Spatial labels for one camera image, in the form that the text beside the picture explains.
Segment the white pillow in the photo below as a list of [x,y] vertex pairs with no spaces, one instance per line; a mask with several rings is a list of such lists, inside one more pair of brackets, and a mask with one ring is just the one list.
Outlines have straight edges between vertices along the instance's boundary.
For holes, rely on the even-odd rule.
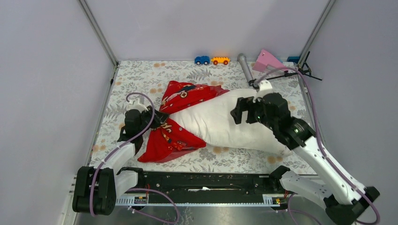
[[239,97],[252,97],[253,89],[236,89],[170,115],[182,128],[217,147],[264,151],[286,157],[292,152],[260,123],[235,124],[231,110]]

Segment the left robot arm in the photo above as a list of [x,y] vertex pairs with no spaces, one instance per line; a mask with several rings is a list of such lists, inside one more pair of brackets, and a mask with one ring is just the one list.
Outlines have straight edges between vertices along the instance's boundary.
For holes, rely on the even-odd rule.
[[145,179],[134,169],[123,165],[138,153],[143,144],[143,134],[158,128],[169,114],[151,106],[139,106],[124,114],[125,125],[121,128],[116,149],[111,151],[97,166],[82,166],[76,177],[72,210],[91,215],[110,215],[116,201],[131,189],[139,193],[145,188]]

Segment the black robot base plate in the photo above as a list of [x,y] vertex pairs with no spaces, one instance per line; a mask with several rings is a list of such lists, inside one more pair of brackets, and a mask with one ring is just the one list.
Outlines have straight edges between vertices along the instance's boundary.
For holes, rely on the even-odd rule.
[[274,177],[249,173],[139,172],[133,191],[123,195],[161,195],[175,204],[172,196],[193,194],[269,195],[281,205],[287,203],[291,191],[285,190]]

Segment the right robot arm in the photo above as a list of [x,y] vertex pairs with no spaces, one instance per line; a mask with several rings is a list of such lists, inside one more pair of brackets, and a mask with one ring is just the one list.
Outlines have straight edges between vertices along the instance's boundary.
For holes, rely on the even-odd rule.
[[305,160],[323,184],[316,183],[280,166],[270,174],[269,187],[275,193],[284,190],[298,194],[325,210],[337,225],[351,225],[366,209],[380,214],[374,201],[380,193],[353,178],[326,150],[315,131],[302,119],[291,116],[287,101],[279,93],[263,97],[239,97],[230,112],[236,124],[242,122],[247,111],[249,124],[258,122],[269,128],[275,138]]

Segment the red cartoon print pillowcase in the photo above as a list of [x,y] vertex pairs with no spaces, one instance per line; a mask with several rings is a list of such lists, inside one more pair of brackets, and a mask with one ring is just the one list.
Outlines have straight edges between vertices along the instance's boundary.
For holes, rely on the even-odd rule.
[[[170,81],[162,97],[161,113],[172,115],[227,93],[220,85],[209,86]],[[202,138],[182,127],[181,122],[168,118],[159,128],[152,129],[146,151],[138,158],[141,163],[165,163],[206,146]]]

